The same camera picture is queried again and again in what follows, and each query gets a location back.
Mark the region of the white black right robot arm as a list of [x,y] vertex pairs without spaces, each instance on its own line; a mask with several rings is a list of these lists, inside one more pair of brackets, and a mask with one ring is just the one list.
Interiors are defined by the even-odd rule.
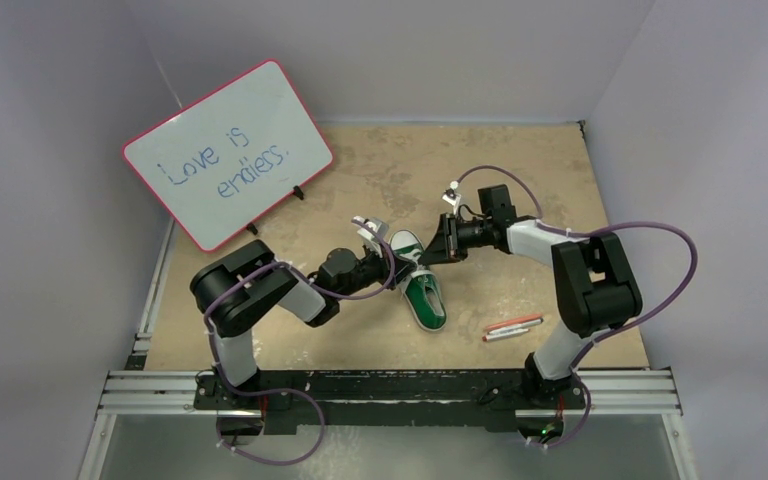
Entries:
[[641,313],[639,287],[617,235],[552,233],[537,219],[517,215],[505,185],[481,188],[478,198],[481,213],[475,219],[440,216],[419,262],[460,262],[472,248],[492,247],[552,269],[560,323],[528,355],[521,377],[525,396],[547,397],[571,385],[575,368],[598,335]]

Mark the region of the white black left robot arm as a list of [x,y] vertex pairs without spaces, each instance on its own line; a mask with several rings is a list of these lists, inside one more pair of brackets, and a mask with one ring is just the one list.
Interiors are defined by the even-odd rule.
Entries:
[[262,389],[254,359],[253,328],[275,307],[316,328],[340,312],[340,302],[362,299],[374,284],[389,290],[416,270],[384,247],[364,249],[359,258],[332,250],[318,269],[299,274],[261,240],[255,240],[199,270],[189,290],[204,315],[214,372],[231,392],[252,396]]

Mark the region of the green canvas sneaker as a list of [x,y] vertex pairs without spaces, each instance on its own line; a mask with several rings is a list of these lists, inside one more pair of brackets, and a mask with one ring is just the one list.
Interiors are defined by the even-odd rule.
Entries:
[[[390,238],[390,246],[393,250],[412,243],[422,244],[420,239],[410,230],[398,230]],[[430,274],[420,275],[398,283],[398,289],[421,329],[427,332],[437,332],[445,327],[447,312],[442,299],[442,289],[432,271]]]

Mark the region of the white shoelace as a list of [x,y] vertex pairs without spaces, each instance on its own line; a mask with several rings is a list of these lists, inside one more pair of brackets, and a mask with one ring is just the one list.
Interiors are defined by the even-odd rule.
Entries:
[[396,283],[431,273],[430,268],[420,262],[420,257],[424,251],[421,243],[412,243],[393,250],[397,263]]

